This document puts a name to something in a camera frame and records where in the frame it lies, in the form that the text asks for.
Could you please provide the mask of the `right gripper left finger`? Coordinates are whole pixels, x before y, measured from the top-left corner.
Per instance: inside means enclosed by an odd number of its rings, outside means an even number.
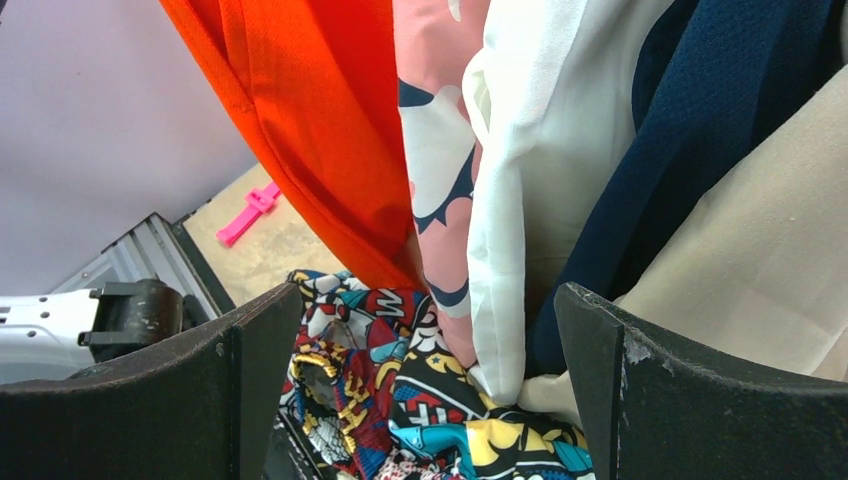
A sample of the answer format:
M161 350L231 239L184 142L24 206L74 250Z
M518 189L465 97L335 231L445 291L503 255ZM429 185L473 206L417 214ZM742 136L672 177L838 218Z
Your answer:
M258 479L301 314L284 283L62 381L1 389L5 479Z

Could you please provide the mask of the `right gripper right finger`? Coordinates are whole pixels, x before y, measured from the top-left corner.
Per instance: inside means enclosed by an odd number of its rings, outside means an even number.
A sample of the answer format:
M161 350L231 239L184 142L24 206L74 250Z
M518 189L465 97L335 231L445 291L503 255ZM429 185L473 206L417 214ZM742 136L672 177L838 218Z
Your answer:
M759 365L575 283L555 312L600 479L843 479L847 387Z

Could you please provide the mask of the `colourful comic print shorts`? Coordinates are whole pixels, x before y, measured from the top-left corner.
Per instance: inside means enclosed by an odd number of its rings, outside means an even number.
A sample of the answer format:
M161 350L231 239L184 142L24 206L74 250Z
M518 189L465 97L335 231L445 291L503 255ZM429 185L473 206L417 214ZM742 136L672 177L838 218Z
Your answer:
M591 479L582 431L502 407L449 351L431 298L295 270L280 415L338 479Z

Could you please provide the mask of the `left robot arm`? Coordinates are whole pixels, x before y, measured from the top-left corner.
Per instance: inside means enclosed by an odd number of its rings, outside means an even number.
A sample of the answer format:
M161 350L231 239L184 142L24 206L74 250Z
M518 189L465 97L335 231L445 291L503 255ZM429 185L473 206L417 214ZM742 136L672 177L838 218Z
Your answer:
M181 333L184 297L145 279L1 299L1 383L64 380Z

